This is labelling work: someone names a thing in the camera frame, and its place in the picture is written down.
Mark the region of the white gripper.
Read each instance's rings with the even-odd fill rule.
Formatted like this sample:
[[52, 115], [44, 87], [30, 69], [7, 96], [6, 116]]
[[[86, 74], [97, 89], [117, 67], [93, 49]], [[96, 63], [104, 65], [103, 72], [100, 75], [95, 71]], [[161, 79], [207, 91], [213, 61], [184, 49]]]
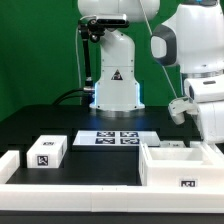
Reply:
[[224, 101], [198, 105], [198, 129], [208, 144], [224, 142]]

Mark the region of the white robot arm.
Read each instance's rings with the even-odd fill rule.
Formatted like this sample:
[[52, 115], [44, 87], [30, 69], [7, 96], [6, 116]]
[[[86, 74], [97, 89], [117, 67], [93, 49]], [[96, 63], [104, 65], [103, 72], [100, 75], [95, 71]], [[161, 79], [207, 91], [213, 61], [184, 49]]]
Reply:
[[[144, 108], [134, 77], [135, 45], [120, 32], [152, 19], [160, 0], [78, 0], [88, 20], [79, 30], [83, 44], [101, 45], [101, 77], [90, 108], [108, 115]], [[169, 104], [176, 124], [190, 114], [207, 143], [224, 142], [224, 13], [219, 0], [184, 0], [152, 33], [151, 52], [162, 66], [178, 66], [183, 96]]]

